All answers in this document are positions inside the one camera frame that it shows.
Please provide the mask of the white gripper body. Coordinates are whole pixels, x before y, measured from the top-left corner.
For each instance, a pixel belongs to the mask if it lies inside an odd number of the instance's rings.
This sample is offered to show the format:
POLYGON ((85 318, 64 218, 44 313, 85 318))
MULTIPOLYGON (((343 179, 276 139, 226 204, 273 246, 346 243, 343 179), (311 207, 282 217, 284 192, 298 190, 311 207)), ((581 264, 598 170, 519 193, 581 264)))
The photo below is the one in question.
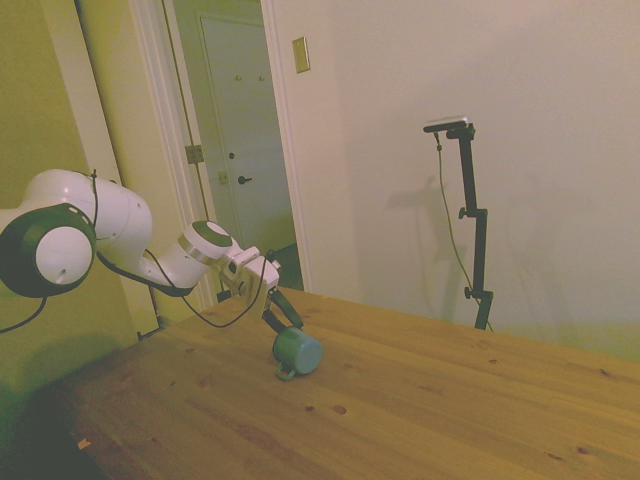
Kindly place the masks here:
POLYGON ((248 316, 262 316, 268 293, 278 282, 278 269, 256 247, 236 253, 227 264, 227 286, 239 296, 248 316))

